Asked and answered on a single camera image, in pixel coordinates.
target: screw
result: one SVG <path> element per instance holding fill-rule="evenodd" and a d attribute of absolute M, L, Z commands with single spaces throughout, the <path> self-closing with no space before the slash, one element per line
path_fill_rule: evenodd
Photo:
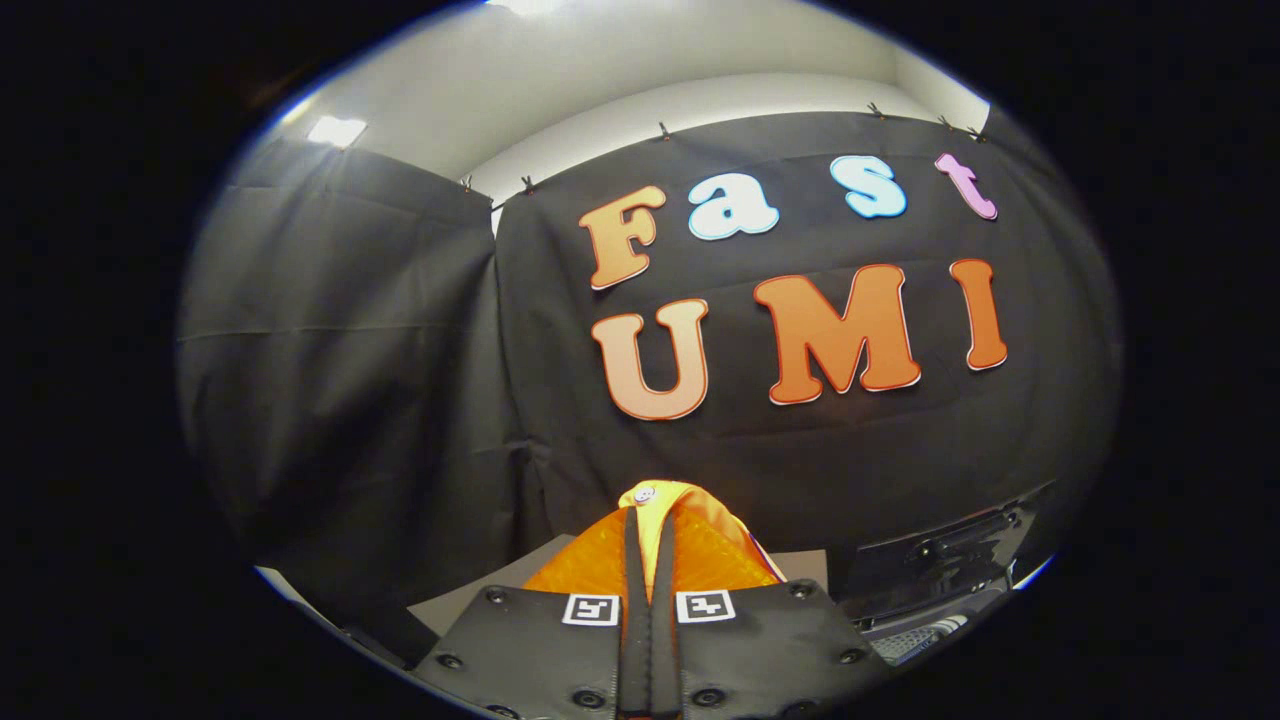
<path fill-rule="evenodd" d="M 604 696 L 594 691 L 579 691 L 573 693 L 573 703 L 595 710 L 598 707 L 604 707 Z"/>
<path fill-rule="evenodd" d="M 722 702 L 724 702 L 724 693 L 714 688 L 708 688 L 705 691 L 698 691 L 696 693 L 694 693 L 694 705 L 701 707 L 716 707 Z"/>

